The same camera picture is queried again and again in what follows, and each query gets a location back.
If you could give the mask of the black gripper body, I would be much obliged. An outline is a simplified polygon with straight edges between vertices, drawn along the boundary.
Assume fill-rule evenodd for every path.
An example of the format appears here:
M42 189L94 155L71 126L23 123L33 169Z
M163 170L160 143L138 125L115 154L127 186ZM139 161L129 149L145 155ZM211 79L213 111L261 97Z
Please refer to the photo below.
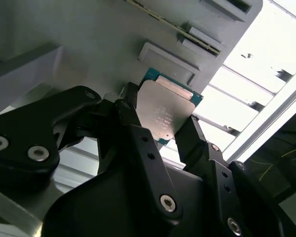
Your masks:
M44 237L217 237L203 181L167 166L183 206L176 226L153 214L137 179L125 168L108 171L62 195L43 221Z

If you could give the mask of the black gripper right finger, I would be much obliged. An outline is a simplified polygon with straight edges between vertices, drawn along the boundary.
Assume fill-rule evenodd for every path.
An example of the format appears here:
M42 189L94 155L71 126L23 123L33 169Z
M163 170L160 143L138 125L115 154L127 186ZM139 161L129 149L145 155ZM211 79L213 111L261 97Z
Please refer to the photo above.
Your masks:
M205 184L206 220L218 225L218 237L288 237L287 215L237 161L227 163L207 142L198 118L191 115L175 135L184 170Z

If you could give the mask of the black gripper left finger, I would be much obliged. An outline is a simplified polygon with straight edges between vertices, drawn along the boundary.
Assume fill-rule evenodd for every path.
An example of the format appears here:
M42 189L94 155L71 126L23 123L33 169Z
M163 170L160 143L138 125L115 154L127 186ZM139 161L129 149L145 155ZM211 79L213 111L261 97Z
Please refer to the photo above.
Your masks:
M169 210L177 194L151 132L124 99L110 102L85 86L73 87L0 115L0 136L8 141L0 150L0 186L44 188L59 165L59 152L93 137L105 163L99 175L125 168L161 222L176 226L182 218L179 202Z

